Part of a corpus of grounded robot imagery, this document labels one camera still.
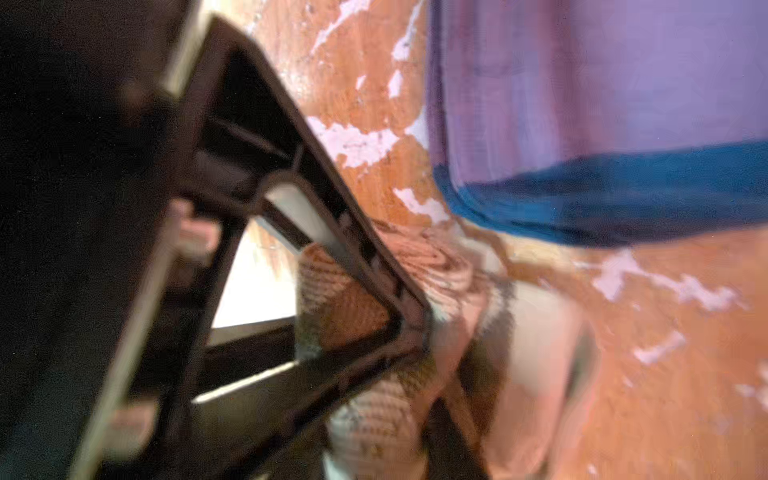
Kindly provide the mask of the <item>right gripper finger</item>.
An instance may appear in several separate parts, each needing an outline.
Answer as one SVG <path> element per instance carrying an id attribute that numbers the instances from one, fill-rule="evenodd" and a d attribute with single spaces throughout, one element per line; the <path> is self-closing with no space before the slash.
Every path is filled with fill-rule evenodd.
<path id="1" fill-rule="evenodd" d="M 481 480 L 488 476 L 470 453 L 445 402 L 437 400 L 430 409 L 422 434 L 427 452 L 430 480 Z"/>

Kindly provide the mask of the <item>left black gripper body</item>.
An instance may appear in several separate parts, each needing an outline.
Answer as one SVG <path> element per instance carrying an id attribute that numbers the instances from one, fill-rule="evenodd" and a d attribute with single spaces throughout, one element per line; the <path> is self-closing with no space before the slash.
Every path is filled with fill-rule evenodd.
<path id="1" fill-rule="evenodd" d="M 189 1 L 1 5 L 1 475 L 64 479 L 168 201 Z"/>

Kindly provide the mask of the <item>purple yellow blue sock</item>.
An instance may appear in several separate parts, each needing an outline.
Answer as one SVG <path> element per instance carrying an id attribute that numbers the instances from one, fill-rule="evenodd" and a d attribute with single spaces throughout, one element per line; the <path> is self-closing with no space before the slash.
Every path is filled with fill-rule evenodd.
<path id="1" fill-rule="evenodd" d="M 616 247 L 767 219 L 763 1 L 433 1 L 433 177 L 482 227 Z"/>

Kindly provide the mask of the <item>beige brown argyle sock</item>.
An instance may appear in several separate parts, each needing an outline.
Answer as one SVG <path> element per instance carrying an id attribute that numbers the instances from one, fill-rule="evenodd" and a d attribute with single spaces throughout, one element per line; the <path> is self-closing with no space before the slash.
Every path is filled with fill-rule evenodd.
<path id="1" fill-rule="evenodd" d="M 375 221 L 424 291 L 426 356 L 382 377 L 326 420 L 328 479 L 428 479 L 422 434 L 442 399 L 489 479 L 552 479 L 575 449 L 601 351 L 568 297 L 504 275 L 488 246 Z"/>

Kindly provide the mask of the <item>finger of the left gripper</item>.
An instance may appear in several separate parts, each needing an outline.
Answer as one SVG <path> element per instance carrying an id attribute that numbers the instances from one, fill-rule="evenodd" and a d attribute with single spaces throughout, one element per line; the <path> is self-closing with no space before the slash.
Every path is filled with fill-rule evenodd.
<path id="1" fill-rule="evenodd" d="M 173 120 L 173 198 L 214 238 L 174 248 L 148 309 L 133 392 L 159 404 L 123 479 L 312 477 L 327 417 L 427 346 L 431 308 L 345 185 L 259 47 L 214 18 Z M 213 329 L 237 248 L 256 222 L 293 255 L 329 255 L 372 313 L 336 315 L 344 339 L 291 365 L 292 319 Z"/>

